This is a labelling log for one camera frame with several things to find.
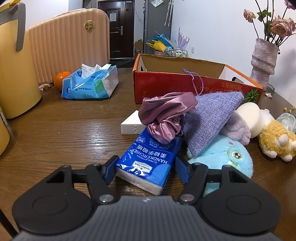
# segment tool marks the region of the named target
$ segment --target dried rose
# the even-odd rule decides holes
[[[289,28],[290,28],[290,34],[289,35],[291,35],[292,32],[294,32],[296,30],[296,26],[295,26],[295,23],[294,23],[293,19],[288,18],[288,19],[285,19],[284,22],[285,22],[285,24],[287,24],[289,26]]]
[[[250,10],[244,10],[244,18],[248,20],[249,23],[253,22],[253,19],[256,18],[255,14],[251,12]]]
[[[291,29],[289,27],[289,25],[287,25],[285,23],[284,20],[282,20],[282,18],[280,16],[278,16],[277,18],[275,18],[272,22],[271,22],[271,28],[270,30],[275,33],[278,34],[281,37],[286,37],[291,35]]]
[[[296,8],[293,6],[292,3],[290,3],[288,0],[285,0],[285,5],[287,6],[287,8],[291,8],[293,10],[295,10]]]

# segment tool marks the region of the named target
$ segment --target purple string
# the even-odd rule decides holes
[[[203,81],[202,81],[202,78],[199,76],[199,74],[197,74],[195,72],[189,72],[186,69],[183,69],[183,71],[184,71],[184,73],[187,73],[187,74],[189,74],[192,77],[192,84],[193,84],[193,87],[194,87],[194,90],[195,90],[197,96],[201,95],[201,93],[203,92]],[[197,90],[196,90],[196,87],[195,87],[195,84],[194,84],[194,76],[193,76],[193,74],[196,74],[200,78],[200,81],[202,82],[202,91],[200,93],[197,93]]]

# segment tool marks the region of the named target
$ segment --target cream round object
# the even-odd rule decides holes
[[[251,132],[251,138],[258,136],[264,127],[259,106],[248,102],[238,107],[236,112],[246,121]]]

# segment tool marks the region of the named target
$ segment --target orange fruit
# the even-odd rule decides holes
[[[60,72],[59,74],[57,74],[56,77],[54,78],[54,87],[57,90],[62,91],[63,79],[68,77],[70,74],[71,74],[71,72],[69,72],[69,71],[64,71],[64,72]]]

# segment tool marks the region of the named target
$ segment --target red cardboard box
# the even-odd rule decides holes
[[[135,103],[141,104],[143,98],[163,96],[171,92],[195,92],[191,76],[184,74],[183,69],[198,73],[204,83],[202,94],[211,92],[241,91],[244,102],[258,103],[263,88],[255,81],[230,67],[192,58],[178,58],[139,54],[133,67]],[[198,93],[202,83],[194,78]]]

